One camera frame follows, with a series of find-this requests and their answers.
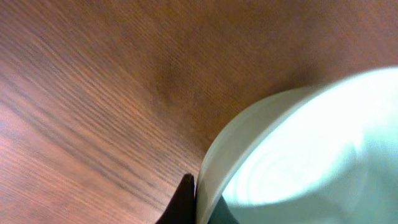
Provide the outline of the green bowl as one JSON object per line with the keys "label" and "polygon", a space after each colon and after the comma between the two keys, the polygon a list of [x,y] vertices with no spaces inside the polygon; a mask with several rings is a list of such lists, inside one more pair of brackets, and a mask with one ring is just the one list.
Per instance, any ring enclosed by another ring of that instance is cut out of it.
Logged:
{"label": "green bowl", "polygon": [[196,221],[223,196],[239,223],[396,223],[397,69],[251,105],[203,160]]}

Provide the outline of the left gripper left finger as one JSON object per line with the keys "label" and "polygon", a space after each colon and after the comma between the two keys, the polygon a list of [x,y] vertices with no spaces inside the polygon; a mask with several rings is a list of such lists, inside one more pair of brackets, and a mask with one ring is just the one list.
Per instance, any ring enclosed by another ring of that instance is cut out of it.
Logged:
{"label": "left gripper left finger", "polygon": [[194,224],[195,209],[195,179],[192,174],[187,173],[155,224]]}

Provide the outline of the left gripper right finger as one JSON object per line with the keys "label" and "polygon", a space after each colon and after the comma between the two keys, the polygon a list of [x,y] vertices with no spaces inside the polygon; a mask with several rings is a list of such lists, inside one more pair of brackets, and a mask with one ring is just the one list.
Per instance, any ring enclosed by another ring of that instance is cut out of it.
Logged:
{"label": "left gripper right finger", "polygon": [[215,209],[213,210],[208,224],[239,224],[233,217],[223,196],[220,197]]}

